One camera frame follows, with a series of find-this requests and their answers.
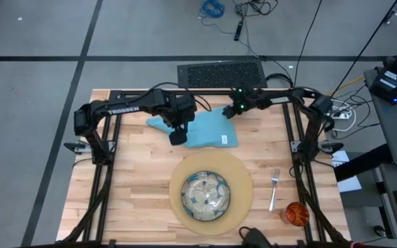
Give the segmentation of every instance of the table leg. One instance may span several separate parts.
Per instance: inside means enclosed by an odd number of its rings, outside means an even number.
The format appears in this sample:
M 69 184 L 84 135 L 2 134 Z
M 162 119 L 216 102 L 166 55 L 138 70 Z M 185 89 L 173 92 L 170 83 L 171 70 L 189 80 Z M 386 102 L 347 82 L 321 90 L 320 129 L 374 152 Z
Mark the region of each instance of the table leg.
M 381 145 L 366 154 L 352 159 L 341 166 L 335 167 L 335 176 L 338 182 L 351 178 L 359 173 L 378 167 L 381 163 L 392 163 L 393 158 L 387 144 Z

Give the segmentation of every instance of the black grille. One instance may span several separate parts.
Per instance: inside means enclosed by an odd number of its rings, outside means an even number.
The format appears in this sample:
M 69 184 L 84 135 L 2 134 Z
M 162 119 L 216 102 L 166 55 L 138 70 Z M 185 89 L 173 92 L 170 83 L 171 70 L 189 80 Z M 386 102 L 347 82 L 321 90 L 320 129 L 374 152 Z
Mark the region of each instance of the black grille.
M 260 61 L 177 66 L 179 84 L 188 88 L 227 88 L 246 84 L 267 87 Z

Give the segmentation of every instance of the white cable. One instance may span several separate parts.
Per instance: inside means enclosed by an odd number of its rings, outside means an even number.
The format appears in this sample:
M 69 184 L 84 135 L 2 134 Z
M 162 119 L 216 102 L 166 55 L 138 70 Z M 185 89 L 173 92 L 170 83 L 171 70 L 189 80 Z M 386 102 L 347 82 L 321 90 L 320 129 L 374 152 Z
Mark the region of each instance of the white cable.
M 350 107 L 350 105 L 349 105 L 348 103 L 344 102 L 344 101 L 339 101 L 339 100 L 336 100 L 336 99 L 331 99 L 331 100 L 332 100 L 332 101 L 335 101 L 335 102 L 338 102 L 338 103 L 345 104 L 345 105 L 347 106 L 347 108 Z M 332 129 L 332 130 L 337 131 L 337 132 L 347 132 L 347 131 L 349 131 L 349 130 L 355 125 L 355 122 L 356 122 L 356 111 L 355 111 L 354 108 L 352 108 L 352 111 L 353 111 L 354 119 L 353 119 L 352 124 L 351 124 L 348 128 L 346 128 L 346 129 L 344 129 L 344 130 L 340 130 L 340 129 L 334 128 L 334 129 Z

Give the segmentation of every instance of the white paper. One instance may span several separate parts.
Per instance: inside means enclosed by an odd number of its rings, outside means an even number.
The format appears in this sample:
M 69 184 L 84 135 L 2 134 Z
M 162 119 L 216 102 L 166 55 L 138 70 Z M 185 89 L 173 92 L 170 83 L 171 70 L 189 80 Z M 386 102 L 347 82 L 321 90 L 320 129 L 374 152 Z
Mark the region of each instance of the white paper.
M 341 166 L 345 162 L 349 162 L 349 157 L 345 151 L 337 151 L 333 154 L 332 165 L 334 167 Z M 339 192 L 350 192 L 362 189 L 361 184 L 356 176 L 343 180 L 338 183 Z

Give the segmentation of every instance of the gray floor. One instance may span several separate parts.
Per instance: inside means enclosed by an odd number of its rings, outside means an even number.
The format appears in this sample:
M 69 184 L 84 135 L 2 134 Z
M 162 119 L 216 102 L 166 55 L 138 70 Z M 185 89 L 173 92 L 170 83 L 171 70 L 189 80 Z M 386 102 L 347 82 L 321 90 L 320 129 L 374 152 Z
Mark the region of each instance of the gray floor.
M 238 17 L 231 1 L 222 2 L 227 5 L 225 16 L 205 21 L 231 31 Z M 392 2 L 324 1 L 304 55 L 356 56 Z M 269 16 L 249 19 L 252 49 L 264 55 L 299 55 L 317 3 L 281 1 Z M 232 35 L 201 25 L 200 4 L 199 0 L 103 0 L 88 55 L 245 55 L 247 48 L 234 42 Z M 0 56 L 79 56 L 95 5 L 96 0 L 0 0 Z M 397 17 L 380 29 L 364 53 L 393 54 L 397 54 Z M 145 88 L 176 82 L 176 66 L 186 63 L 196 62 L 85 62 L 72 111 L 88 101 L 93 88 Z M 294 76 L 295 61 L 280 63 L 285 68 L 293 65 L 288 70 Z M 331 92 L 351 64 L 301 62 L 298 84 Z M 347 81 L 376 65 L 380 63 L 357 63 Z M 76 61 L 0 62 L 0 247 L 21 244 L 76 66 Z M 266 74 L 282 72 L 272 62 L 263 62 L 263 67 Z M 269 86 L 286 87 L 278 81 L 270 81 Z M 369 98 L 367 89 L 360 95 Z M 378 122 L 371 108 L 365 124 Z M 359 107 L 358 120 L 366 113 L 366 107 Z M 69 118 L 63 142 L 75 140 Z M 366 152 L 384 142 L 379 127 L 344 140 L 348 152 Z M 73 161 L 72 153 L 59 150 L 33 244 L 54 242 Z M 381 222 L 377 209 L 348 207 L 346 214 L 354 240 L 377 238 L 370 231 Z M 397 240 L 374 244 L 397 246 Z

